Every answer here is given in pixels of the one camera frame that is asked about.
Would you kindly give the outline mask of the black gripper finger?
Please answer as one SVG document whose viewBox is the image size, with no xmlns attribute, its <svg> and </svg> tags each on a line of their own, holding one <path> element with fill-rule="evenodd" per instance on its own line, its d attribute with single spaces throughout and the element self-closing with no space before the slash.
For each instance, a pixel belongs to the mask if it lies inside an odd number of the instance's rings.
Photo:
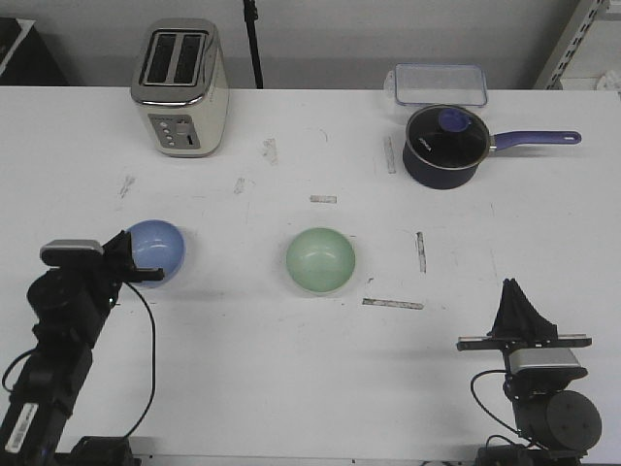
<svg viewBox="0 0 621 466">
<path fill-rule="evenodd" d="M 557 325 L 538 313 L 516 279 L 510 279 L 509 283 L 512 290 L 512 333 L 520 338 L 557 338 Z"/>
<path fill-rule="evenodd" d="M 499 308 L 488 335 L 492 338 L 505 338 L 512 330 L 513 291 L 511 279 L 504 279 Z"/>
<path fill-rule="evenodd" d="M 112 237 L 104 246 L 104 252 L 129 252 L 130 251 L 130 233 L 121 230 Z"/>
</svg>

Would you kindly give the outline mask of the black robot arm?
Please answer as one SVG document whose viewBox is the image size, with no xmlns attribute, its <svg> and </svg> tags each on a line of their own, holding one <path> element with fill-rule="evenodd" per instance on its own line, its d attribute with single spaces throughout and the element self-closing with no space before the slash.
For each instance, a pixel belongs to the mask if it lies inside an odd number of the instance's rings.
<svg viewBox="0 0 621 466">
<path fill-rule="evenodd" d="M 482 337 L 461 337 L 459 351 L 498 350 L 505 368 L 503 391 L 515 425 L 491 415 L 522 444 L 506 439 L 478 449 L 476 465 L 579 465 L 602 435 L 599 411 L 585 395 L 568 389 L 588 375 L 573 354 L 592 339 L 558 332 L 541 316 L 514 279 L 503 282 L 491 330 Z"/>
<path fill-rule="evenodd" d="M 36 346 L 9 392 L 1 424 L 4 465 L 139 465 L 128 435 L 85 436 L 57 452 L 67 420 L 92 365 L 92 351 L 124 284 L 159 282 L 161 268 L 140 268 L 132 236 L 121 231 L 106 244 L 54 240 L 40 249 L 48 270 L 26 294 L 38 321 Z"/>
</svg>

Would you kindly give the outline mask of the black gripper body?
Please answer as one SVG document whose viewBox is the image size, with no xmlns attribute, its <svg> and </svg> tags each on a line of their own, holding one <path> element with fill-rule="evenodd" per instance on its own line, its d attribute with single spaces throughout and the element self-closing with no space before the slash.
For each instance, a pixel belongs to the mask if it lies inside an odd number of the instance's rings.
<svg viewBox="0 0 621 466">
<path fill-rule="evenodd" d="M 512 352 L 520 349 L 541 348 L 586 348 L 592 345 L 592 338 L 586 334 L 561 334 L 558 338 L 525 340 L 509 337 L 459 337 L 456 348 L 463 350 L 500 350 Z"/>
<path fill-rule="evenodd" d="M 102 267 L 109 277 L 117 283 L 158 283 L 165 278 L 164 270 L 161 267 L 140 268 L 136 265 L 133 257 L 131 233 L 130 251 L 104 252 Z"/>
</svg>

